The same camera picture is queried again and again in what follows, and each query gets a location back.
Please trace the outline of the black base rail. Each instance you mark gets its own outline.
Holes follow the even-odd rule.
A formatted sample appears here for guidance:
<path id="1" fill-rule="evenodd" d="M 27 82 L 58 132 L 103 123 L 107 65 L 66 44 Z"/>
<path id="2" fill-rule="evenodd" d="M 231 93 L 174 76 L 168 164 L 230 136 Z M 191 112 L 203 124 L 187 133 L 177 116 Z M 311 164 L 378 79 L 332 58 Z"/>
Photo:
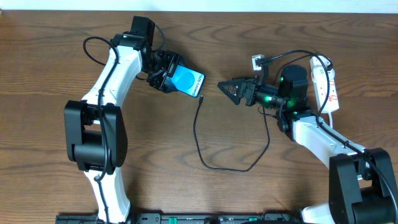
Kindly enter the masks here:
<path id="1" fill-rule="evenodd" d="M 127 217 L 125 222 L 111 221 L 109 223 L 131 224 L 204 224 L 204 223 L 303 223 L 301 218 L 287 213 L 266 213 L 265 215 L 162 215 L 159 213 L 140 213 Z M 97 215 L 57 215 L 56 224 L 72 223 L 106 223 Z"/>

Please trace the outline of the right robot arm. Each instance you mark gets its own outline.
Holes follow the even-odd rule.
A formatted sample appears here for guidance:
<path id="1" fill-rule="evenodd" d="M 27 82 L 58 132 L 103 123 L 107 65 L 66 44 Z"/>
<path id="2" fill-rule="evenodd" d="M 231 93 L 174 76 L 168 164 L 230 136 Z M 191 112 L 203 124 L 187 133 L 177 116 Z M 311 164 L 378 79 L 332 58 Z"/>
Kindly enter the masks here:
<path id="1" fill-rule="evenodd" d="M 305 223 L 397 223 L 397 185 L 389 154 L 355 144 L 324 123 L 307 105 L 307 71 L 289 65 L 279 86 L 254 77 L 234 78 L 218 88 L 235 104 L 246 99 L 275 109 L 277 125 L 329 170 L 328 202 L 306 207 Z"/>

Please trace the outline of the blue screen smartphone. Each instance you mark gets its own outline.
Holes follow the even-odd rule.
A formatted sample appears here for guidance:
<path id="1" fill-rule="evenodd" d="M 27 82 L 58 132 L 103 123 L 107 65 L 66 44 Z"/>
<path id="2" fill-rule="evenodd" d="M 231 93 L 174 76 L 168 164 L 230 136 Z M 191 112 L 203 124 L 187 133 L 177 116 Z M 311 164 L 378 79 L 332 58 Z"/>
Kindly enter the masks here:
<path id="1" fill-rule="evenodd" d="M 177 90 L 191 97 L 198 97 L 206 76 L 187 67 L 178 65 L 169 83 Z"/>

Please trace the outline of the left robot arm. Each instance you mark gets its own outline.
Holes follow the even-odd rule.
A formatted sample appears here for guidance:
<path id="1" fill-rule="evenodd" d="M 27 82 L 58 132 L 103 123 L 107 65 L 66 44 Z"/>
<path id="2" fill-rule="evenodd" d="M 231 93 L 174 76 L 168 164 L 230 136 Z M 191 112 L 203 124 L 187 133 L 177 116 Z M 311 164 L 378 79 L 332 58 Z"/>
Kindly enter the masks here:
<path id="1" fill-rule="evenodd" d="M 65 105 L 67 155 L 90 180 L 99 207 L 98 223 L 135 222 L 121 172 L 128 148 L 122 107 L 131 84 L 143 72 L 152 88 L 176 91 L 166 79 L 180 56 L 153 49 L 157 29 L 148 17 L 134 16 L 129 31 L 103 39 L 109 57 L 96 83 L 80 101 Z"/>

